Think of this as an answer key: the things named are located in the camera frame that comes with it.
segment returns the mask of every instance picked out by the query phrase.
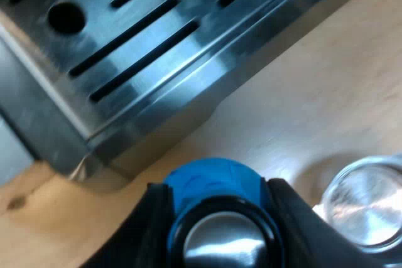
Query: light wood surface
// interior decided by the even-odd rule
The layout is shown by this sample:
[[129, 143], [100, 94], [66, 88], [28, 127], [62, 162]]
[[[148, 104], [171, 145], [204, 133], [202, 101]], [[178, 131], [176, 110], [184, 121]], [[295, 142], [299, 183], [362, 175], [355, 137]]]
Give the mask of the light wood surface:
[[54, 170], [44, 162], [27, 168], [12, 181], [0, 186], [0, 216], [8, 210], [24, 207], [26, 196], [55, 175]]
[[232, 158], [281, 176], [314, 204], [345, 164], [401, 151], [401, 99], [401, 0], [351, 0], [125, 189], [95, 195], [54, 176], [2, 213], [0, 267], [78, 267], [147, 182], [195, 158]]

